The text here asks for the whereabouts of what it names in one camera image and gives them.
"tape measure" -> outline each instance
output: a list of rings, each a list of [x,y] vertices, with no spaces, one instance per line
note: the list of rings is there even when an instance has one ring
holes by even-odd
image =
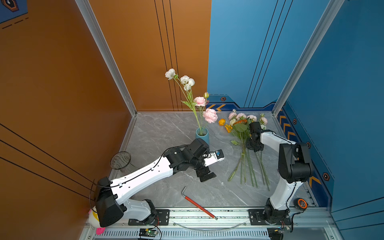
[[[295,207],[299,210],[299,211],[305,211],[305,209],[307,209],[308,207],[308,204],[307,202],[302,199],[302,198],[298,198],[298,199],[295,199]]]

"red handle tool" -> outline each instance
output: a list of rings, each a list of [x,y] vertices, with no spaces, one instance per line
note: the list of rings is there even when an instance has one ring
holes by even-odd
[[[215,217],[215,215],[213,215],[212,213],[210,213],[207,209],[203,208],[202,206],[200,206],[198,203],[196,203],[195,201],[193,201],[192,199],[190,199],[189,197],[187,197],[185,194],[184,194],[184,191],[187,189],[187,187],[184,187],[183,191],[181,192],[181,195],[187,199],[188,201],[190,201],[193,205],[195,205],[196,207],[200,208],[203,212],[205,212],[206,214],[210,215],[211,218],[214,218],[215,220],[217,220],[217,217]]]

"yellow flower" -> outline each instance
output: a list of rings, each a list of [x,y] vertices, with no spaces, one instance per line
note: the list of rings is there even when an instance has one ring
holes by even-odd
[[[232,132],[232,126],[231,125],[226,124],[225,128],[227,129],[227,132]]]
[[[224,124],[225,124],[225,119],[224,119],[224,118],[220,119],[220,121],[218,122],[218,124],[219,124],[220,126],[224,126]]]

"orange wall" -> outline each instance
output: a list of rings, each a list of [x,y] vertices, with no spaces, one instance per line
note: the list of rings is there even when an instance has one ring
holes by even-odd
[[[90,3],[138,111],[189,110],[170,68],[196,81],[194,96],[207,90],[210,0]]]
[[[131,118],[75,1],[28,1],[0,28],[0,123],[93,180],[107,176]],[[90,182],[0,126],[0,139]],[[89,190],[0,142],[0,157],[87,196]],[[0,159],[2,239],[77,239],[89,201]]]

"plush toy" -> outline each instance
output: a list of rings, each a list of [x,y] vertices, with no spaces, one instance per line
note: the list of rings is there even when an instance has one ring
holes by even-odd
[[[102,234],[105,231],[105,227],[100,226],[99,217],[98,217],[97,213],[92,211],[92,209],[91,209],[91,210],[89,210],[88,214],[89,214],[89,216],[88,216],[89,224],[92,227],[96,228],[96,234],[97,235]]]

